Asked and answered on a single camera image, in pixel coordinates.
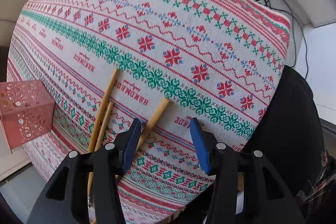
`fabric cover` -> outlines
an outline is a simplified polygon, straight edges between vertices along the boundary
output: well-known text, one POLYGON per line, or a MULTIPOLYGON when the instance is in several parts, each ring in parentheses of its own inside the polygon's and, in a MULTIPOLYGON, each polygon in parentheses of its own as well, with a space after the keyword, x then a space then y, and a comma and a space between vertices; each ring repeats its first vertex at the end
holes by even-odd
POLYGON ((56 105, 53 130, 23 147, 46 180, 70 150, 86 152, 118 67, 105 143, 172 101, 118 185, 127 223, 158 222, 214 181, 199 167, 190 119, 240 151, 277 88, 289 27, 252 0, 29 0, 7 80, 41 79, 56 105))

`white wall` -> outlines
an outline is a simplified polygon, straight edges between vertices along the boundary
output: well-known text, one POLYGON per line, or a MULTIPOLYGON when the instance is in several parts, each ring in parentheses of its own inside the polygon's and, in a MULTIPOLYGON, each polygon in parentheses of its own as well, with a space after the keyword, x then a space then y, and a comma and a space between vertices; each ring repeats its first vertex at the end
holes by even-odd
MULTIPOLYGON (((314 93, 319 116, 336 124, 336 23, 304 28, 308 46, 307 82, 314 93)), ((296 71, 306 74, 305 43, 302 41, 296 71)))

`pink metal basket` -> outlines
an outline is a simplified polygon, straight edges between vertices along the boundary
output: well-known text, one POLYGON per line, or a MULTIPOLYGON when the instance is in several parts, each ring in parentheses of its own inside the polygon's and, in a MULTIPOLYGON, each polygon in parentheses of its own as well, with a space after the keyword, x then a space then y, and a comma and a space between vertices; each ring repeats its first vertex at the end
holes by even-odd
POLYGON ((0 83, 1 126, 9 148, 50 132, 54 105, 40 80, 0 83))

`metal screw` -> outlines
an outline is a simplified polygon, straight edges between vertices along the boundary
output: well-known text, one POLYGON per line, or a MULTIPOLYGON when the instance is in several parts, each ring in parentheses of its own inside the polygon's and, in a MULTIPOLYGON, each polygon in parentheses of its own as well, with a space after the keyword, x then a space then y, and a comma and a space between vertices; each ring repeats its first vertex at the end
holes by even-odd
POLYGON ((216 147, 220 150, 223 150, 226 148, 226 144, 225 143, 217 143, 216 144, 216 147))
POLYGON ((77 151, 71 151, 71 152, 69 153, 69 158, 75 158, 75 157, 77 157, 77 155, 78 155, 78 152, 77 152, 77 151))
POLYGON ((115 148, 114 143, 107 143, 107 144, 105 145, 105 149, 106 149, 106 150, 112 150, 113 148, 115 148))
POLYGON ((261 157, 263 156, 263 152, 261 152, 261 151, 259 151, 259 150, 255 150, 255 151, 253 152, 253 154, 254 154, 256 157, 258 157, 258 158, 261 158, 261 157))

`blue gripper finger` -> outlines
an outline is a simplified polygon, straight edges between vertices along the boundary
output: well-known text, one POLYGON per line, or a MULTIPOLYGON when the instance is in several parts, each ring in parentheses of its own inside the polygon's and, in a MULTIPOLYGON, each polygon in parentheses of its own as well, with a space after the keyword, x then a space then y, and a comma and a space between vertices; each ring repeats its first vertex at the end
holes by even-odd
POLYGON ((211 171, 209 162, 209 151, 203 139, 204 132, 196 118, 193 118, 190 121, 190 135, 194 143, 194 147, 196 150, 197 158, 201 166, 201 169, 206 174, 209 174, 211 171))

